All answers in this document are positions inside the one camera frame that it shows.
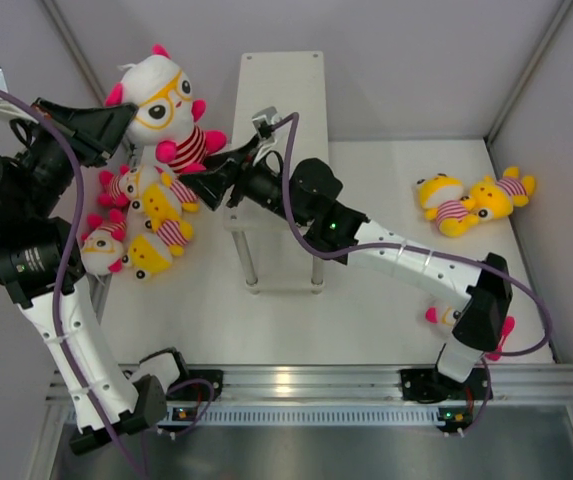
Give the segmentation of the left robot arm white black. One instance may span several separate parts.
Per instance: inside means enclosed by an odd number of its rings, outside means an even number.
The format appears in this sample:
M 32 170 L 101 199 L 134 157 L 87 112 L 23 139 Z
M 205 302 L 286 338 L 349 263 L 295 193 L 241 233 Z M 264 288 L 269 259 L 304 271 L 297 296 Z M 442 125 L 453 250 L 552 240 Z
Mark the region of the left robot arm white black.
M 0 155 L 0 285 L 40 334 L 67 386 L 77 420 L 70 446 L 80 455 L 156 426 L 166 416 L 166 396 L 185 397 L 192 376 L 174 349 L 124 374 L 92 305 L 78 224 L 53 213 L 66 189 L 82 182 L 83 168 L 114 154 L 136 107 L 74 109 L 38 99 L 30 110 L 30 118 L 10 121 L 22 150 Z

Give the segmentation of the white plush pink striped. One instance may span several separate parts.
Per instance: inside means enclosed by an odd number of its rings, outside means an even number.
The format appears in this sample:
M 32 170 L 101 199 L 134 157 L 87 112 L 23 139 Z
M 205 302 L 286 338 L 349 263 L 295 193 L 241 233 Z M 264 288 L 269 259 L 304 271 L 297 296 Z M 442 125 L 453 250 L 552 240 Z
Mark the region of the white plush pink striped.
M 81 259 L 86 271 L 95 276 L 118 273 L 123 268 L 122 258 L 127 234 L 125 214 L 111 209 L 106 218 L 97 213 L 87 216 L 89 231 L 82 235 Z
M 156 161 L 176 175 L 202 171 L 206 157 L 222 150 L 228 139 L 220 130 L 200 127 L 207 104 L 194 96 L 185 70 L 160 44 L 155 44 L 145 59 L 121 69 L 124 74 L 105 104 L 137 106 L 129 125 L 133 140 L 152 147 Z

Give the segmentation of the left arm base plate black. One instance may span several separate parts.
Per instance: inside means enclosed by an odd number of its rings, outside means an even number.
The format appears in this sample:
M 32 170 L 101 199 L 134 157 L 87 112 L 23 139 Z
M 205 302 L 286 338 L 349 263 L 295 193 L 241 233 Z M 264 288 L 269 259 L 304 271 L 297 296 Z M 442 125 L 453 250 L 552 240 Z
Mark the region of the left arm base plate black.
M 220 369 L 192 369 L 185 378 L 170 385 L 166 398 L 172 401 L 206 401 L 214 392 L 217 399 L 223 389 L 224 371 Z

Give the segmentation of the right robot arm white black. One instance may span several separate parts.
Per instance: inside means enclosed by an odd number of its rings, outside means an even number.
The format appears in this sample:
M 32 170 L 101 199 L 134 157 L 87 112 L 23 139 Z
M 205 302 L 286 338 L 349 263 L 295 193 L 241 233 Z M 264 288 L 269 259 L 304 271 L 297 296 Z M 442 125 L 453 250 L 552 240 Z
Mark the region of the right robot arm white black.
M 413 285 L 457 314 L 432 368 L 406 369 L 402 395 L 417 403 L 470 398 L 490 380 L 478 363 L 500 343 L 513 292 L 505 259 L 490 253 L 481 262 L 455 259 L 385 229 L 338 201 L 342 183 L 317 158 L 287 171 L 285 158 L 273 170 L 252 140 L 214 155 L 199 172 L 181 176 L 210 209 L 248 199 L 298 228 L 314 256 L 378 271 Z

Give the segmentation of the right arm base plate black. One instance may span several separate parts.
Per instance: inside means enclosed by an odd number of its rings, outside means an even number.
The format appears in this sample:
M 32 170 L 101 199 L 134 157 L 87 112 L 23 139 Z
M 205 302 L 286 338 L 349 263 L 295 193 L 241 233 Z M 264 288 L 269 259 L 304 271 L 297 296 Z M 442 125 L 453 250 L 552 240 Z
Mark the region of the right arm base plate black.
M 400 371 L 402 398 L 421 404 L 445 401 L 484 400 L 493 398 L 488 374 L 483 368 L 474 368 L 463 382 L 442 375 L 436 368 L 408 368 Z

